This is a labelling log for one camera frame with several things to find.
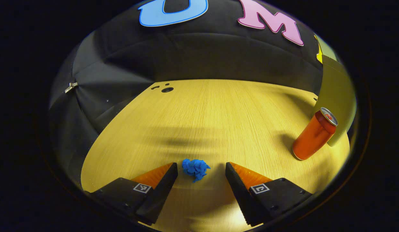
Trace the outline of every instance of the can lid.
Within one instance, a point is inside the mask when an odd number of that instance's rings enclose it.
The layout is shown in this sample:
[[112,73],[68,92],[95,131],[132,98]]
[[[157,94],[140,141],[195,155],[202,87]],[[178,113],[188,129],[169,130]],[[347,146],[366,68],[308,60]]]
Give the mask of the can lid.
[[325,117],[332,125],[335,125],[335,126],[338,125],[337,119],[334,117],[334,115],[333,115],[329,110],[327,110],[326,108],[322,107],[322,108],[320,109],[320,111],[321,111],[321,113],[324,115],[324,117]]

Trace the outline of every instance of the wooden table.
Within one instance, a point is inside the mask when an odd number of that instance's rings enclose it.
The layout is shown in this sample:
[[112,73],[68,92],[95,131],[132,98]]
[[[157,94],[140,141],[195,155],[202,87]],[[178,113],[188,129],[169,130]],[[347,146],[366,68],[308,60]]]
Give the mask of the wooden table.
[[[308,124],[316,102],[311,92],[235,80],[169,81],[151,87],[102,131],[85,159],[81,180],[83,189],[93,192],[118,177],[131,179],[176,162],[179,176],[154,229],[250,229],[225,178],[226,162],[271,179],[287,178],[314,193],[332,180],[348,156],[345,135],[308,160],[293,157],[292,142]],[[174,90],[161,92],[166,87]],[[192,183],[193,177],[182,171],[183,159],[205,160],[211,169]]]

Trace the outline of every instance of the light wood surface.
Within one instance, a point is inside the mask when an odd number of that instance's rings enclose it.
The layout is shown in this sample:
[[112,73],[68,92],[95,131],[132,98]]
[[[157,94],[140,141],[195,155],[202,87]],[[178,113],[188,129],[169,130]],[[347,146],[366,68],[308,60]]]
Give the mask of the light wood surface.
[[[280,85],[235,80],[157,82],[102,131],[85,159],[82,187],[96,191],[170,162],[179,176],[152,228],[164,232],[239,232],[251,228],[225,178],[234,162],[271,179],[287,178],[307,191],[323,189],[344,164],[347,135],[308,160],[292,142],[310,120],[317,96]],[[173,87],[171,92],[162,89]],[[185,175],[183,159],[211,166],[201,181]]]

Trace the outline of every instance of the blue letter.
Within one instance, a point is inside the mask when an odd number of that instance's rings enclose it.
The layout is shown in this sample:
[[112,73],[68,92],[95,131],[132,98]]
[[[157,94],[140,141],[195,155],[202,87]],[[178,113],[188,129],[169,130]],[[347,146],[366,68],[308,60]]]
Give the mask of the blue letter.
[[190,6],[180,12],[165,13],[165,0],[154,0],[138,9],[139,22],[144,26],[162,26],[185,22],[203,15],[208,9],[207,0],[189,0]]

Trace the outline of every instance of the black background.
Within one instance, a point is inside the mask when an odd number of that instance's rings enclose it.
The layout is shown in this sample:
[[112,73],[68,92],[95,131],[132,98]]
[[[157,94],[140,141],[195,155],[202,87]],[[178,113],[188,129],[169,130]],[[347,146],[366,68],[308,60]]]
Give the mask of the black background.
[[[132,230],[79,203],[40,154],[61,63],[88,33],[135,3],[0,1],[0,231]],[[362,77],[354,78],[366,80],[372,99],[362,163],[331,200],[288,230],[399,231],[399,1],[270,4],[305,22],[355,66]]]

